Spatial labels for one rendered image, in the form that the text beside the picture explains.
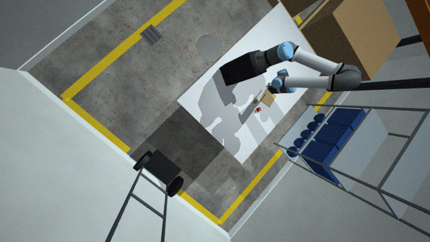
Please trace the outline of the tan mat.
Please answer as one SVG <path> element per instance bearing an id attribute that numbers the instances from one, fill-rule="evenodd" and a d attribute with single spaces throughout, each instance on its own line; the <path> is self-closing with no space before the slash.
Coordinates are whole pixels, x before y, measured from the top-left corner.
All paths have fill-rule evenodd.
<path id="1" fill-rule="evenodd" d="M 273 101 L 274 101 L 275 98 L 276 98 L 276 95 L 275 94 L 271 94 L 269 92 L 269 90 L 266 89 L 260 100 L 263 103 L 265 103 L 267 106 L 270 107 L 272 105 L 272 103 L 273 103 Z"/>

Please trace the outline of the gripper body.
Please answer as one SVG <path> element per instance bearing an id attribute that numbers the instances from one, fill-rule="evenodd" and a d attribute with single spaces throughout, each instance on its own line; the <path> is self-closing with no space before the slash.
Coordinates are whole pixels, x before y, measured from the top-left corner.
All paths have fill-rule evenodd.
<path id="1" fill-rule="evenodd" d="M 269 92 L 270 92 L 271 94 L 282 94 L 282 93 L 280 92 L 280 88 L 275 89 L 275 88 L 273 88 L 272 86 L 269 86 L 269 87 L 268 87 L 268 90 L 269 90 Z"/>

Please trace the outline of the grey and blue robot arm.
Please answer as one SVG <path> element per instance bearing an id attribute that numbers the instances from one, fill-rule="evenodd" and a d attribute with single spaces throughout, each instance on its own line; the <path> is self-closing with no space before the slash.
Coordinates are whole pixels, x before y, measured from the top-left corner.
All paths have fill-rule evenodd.
<path id="1" fill-rule="evenodd" d="M 316 56 L 301 49 L 295 43 L 285 41 L 266 51 L 253 54 L 253 64 L 258 72 L 264 72 L 270 66 L 289 61 L 297 62 L 312 68 L 327 76 L 289 76 L 286 69 L 277 72 L 278 77 L 271 82 L 280 92 L 293 93 L 296 88 L 329 89 L 330 91 L 349 91 L 361 83 L 359 68 L 344 63 L 334 63 L 322 57 Z M 263 70 L 262 70 L 263 69 Z"/>

